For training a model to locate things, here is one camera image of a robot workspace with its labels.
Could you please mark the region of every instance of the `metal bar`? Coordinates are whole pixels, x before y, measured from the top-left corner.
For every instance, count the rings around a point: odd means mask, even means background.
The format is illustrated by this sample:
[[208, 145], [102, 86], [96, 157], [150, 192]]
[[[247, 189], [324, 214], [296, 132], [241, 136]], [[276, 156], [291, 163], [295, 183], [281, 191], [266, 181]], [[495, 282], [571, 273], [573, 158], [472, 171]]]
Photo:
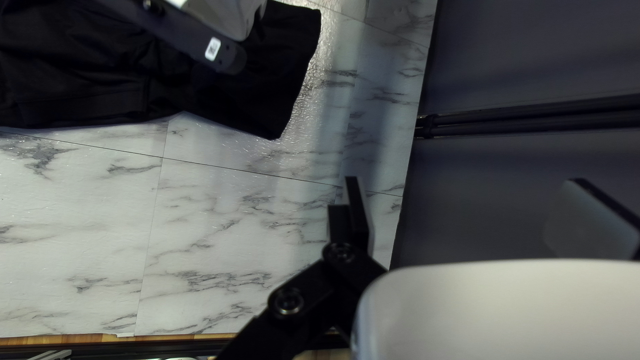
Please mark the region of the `metal bar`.
[[640, 110], [436, 126], [431, 129], [424, 128], [422, 132], [418, 129], [417, 132], [425, 138], [431, 138], [436, 136], [529, 133], [637, 126], [640, 126]]
[[428, 117], [433, 121], [434, 125], [439, 126], [634, 109], [640, 109], [640, 94], [470, 110], [457, 113], [430, 114]]

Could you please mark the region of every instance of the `wooden edge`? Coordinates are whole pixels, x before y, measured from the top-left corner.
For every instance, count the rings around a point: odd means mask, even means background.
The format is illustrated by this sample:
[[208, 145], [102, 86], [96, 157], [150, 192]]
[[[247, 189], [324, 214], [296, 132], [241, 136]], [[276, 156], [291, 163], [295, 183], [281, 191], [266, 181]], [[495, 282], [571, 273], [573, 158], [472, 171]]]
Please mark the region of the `wooden edge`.
[[119, 338], [114, 334], [70, 334], [70, 335], [38, 335], [18, 338], [0, 338], [0, 346], [36, 345], [36, 344], [71, 344], [71, 343], [115, 343], [121, 341], [171, 341], [171, 340], [224, 340], [236, 336], [235, 333], [223, 334], [188, 334], [188, 335], [147, 335]]

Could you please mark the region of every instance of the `black screw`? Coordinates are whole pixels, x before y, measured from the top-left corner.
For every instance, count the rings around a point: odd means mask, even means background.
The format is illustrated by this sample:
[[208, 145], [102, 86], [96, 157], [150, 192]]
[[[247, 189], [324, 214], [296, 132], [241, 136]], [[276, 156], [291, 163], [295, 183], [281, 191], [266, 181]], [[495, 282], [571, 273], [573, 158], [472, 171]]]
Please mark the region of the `black screw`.
[[332, 243], [329, 245], [329, 254], [341, 263], [350, 263], [356, 256], [348, 243]]
[[284, 289], [278, 292], [273, 301], [275, 310], [281, 315], [293, 315], [300, 312], [305, 303], [300, 291], [296, 288]]
[[142, 0], [142, 8], [155, 16], [164, 15], [164, 8], [153, 0]]

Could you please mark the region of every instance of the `white object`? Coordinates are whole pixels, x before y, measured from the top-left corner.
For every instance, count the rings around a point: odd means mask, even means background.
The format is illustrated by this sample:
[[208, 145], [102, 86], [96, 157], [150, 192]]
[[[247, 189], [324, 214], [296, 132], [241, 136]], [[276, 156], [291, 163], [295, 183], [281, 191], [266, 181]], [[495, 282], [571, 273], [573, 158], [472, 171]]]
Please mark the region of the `white object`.
[[209, 61], [215, 60], [218, 55], [218, 50], [220, 50], [220, 44], [221, 42], [218, 38], [211, 38], [211, 41], [204, 52], [204, 57]]
[[253, 28], [256, 12], [264, 15], [266, 0], [167, 0], [221, 34], [242, 41]]
[[640, 359], [640, 263], [482, 261], [388, 273], [363, 294], [356, 360]]

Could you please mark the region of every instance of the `marble tile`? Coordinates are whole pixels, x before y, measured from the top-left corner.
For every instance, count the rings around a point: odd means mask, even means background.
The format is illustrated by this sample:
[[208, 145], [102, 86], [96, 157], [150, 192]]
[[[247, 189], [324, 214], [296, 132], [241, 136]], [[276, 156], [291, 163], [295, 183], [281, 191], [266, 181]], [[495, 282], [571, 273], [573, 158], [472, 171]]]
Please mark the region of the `marble tile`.
[[16, 129], [0, 127], [0, 131], [79, 143], [107, 149], [162, 156], [166, 130], [171, 117], [137, 124], [112, 126], [64, 127], [57, 129]]
[[[307, 1], [286, 3], [318, 7]], [[185, 113], [169, 123], [164, 156], [335, 184], [356, 78], [358, 44], [365, 25], [324, 8], [321, 11], [320, 43], [280, 139], [261, 139]]]
[[367, 5], [369, 1], [370, 0], [313, 0], [311, 2], [352, 17], [358, 21], [364, 21], [367, 16]]
[[402, 195], [428, 49], [371, 27], [363, 39], [340, 176]]
[[238, 331], [320, 258], [335, 191], [165, 160], [136, 335]]
[[161, 161], [0, 133], [0, 337], [133, 332]]
[[437, 0], [369, 0], [365, 22], [429, 46]]
[[372, 192], [366, 192], [366, 196], [374, 229], [373, 258], [389, 268], [400, 219], [402, 197]]

